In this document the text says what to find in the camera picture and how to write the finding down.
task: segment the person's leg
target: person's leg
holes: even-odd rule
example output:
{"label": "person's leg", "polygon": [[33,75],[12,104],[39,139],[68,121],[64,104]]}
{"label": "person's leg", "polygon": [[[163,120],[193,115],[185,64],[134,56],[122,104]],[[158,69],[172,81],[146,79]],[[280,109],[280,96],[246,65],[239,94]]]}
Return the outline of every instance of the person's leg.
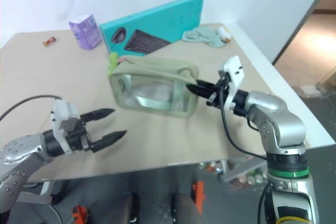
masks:
{"label": "person's leg", "polygon": [[176,224],[202,224],[201,215],[189,195],[176,194],[172,208]]}
{"label": "person's leg", "polygon": [[104,216],[102,224],[138,223],[139,198],[131,194],[124,195]]}

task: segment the black cable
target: black cable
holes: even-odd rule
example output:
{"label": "black cable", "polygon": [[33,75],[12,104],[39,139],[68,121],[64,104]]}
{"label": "black cable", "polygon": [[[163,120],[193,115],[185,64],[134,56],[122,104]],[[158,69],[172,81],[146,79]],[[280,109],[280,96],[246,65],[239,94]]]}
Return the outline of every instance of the black cable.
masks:
{"label": "black cable", "polygon": [[258,131],[258,132],[259,132],[259,130],[258,130],[257,128],[255,128],[255,127],[253,127],[253,126],[251,125],[250,118],[249,118],[248,116],[246,117],[246,120],[247,120],[247,125],[248,125],[252,130],[255,130],[255,131]]}
{"label": "black cable", "polygon": [[113,52],[112,50],[113,50],[114,46],[115,46],[115,43],[113,43],[113,45],[111,47],[111,52]]}
{"label": "black cable", "polygon": [[61,97],[58,97],[56,95],[52,95],[52,94],[42,94],[42,95],[36,95],[34,97],[29,97],[29,98],[26,98],[16,104],[14,104],[12,107],[10,107],[5,113],[3,113],[1,116],[0,116],[0,121],[5,118],[6,115],[8,115],[12,110],[14,110],[16,107],[19,107],[21,104],[25,103],[25,102],[28,102],[30,100],[33,100],[33,99],[38,99],[38,98],[55,98],[55,99],[62,99]]}
{"label": "black cable", "polygon": [[270,187],[270,184],[268,183],[265,187],[264,187],[264,189],[263,189],[263,191],[262,191],[262,193],[261,193],[261,195],[260,195],[260,199],[259,199],[259,204],[258,204],[258,224],[260,224],[260,216],[261,216],[261,205],[262,205],[262,203],[263,203],[263,199],[264,199],[264,197],[265,197],[265,193],[267,192],[267,190],[269,189],[269,187]]}
{"label": "black cable", "polygon": [[223,121],[224,130],[225,130],[227,139],[229,140],[229,142],[231,143],[231,145],[232,145],[234,148],[236,148],[237,150],[239,150],[240,152],[245,153],[245,154],[248,154],[248,155],[251,155],[251,156],[254,156],[254,157],[259,157],[259,158],[264,159],[264,160],[267,160],[267,159],[266,159],[265,157],[263,157],[263,156],[260,156],[260,155],[255,154],[255,153],[248,152],[248,151],[246,151],[246,150],[240,148],[239,146],[237,146],[237,145],[235,144],[235,142],[234,142],[233,139],[231,138],[231,135],[230,135],[230,133],[229,133],[229,129],[228,129],[228,126],[227,126],[227,123],[226,123],[226,118],[225,118],[223,92],[224,92],[224,87],[221,86],[220,89],[219,89],[219,104],[220,104],[220,107],[221,107],[222,121]]}

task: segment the green pouch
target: green pouch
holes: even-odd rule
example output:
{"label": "green pouch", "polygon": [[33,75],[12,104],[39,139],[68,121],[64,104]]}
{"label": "green pouch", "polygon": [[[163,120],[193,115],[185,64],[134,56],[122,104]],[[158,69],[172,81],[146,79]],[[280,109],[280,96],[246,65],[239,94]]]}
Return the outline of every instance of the green pouch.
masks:
{"label": "green pouch", "polygon": [[183,60],[125,56],[109,80],[117,104],[123,108],[185,118],[195,109],[197,96],[186,84],[196,84],[197,66]]}

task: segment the light green cloth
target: light green cloth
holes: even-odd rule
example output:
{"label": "light green cloth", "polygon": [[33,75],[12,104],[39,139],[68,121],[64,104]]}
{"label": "light green cloth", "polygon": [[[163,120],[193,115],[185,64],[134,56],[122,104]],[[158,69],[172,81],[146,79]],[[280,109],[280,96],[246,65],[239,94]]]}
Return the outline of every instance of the light green cloth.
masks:
{"label": "light green cloth", "polygon": [[216,31],[206,26],[197,27],[191,31],[185,31],[182,35],[182,40],[189,42],[204,42],[211,47],[222,47],[225,45]]}

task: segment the doorway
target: doorway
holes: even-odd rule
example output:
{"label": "doorway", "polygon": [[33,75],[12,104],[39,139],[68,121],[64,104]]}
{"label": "doorway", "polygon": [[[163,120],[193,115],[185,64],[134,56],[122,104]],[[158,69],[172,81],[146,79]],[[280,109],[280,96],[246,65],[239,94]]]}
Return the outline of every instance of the doorway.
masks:
{"label": "doorway", "polygon": [[275,68],[300,96],[335,93],[329,79],[336,76],[336,0],[319,1]]}

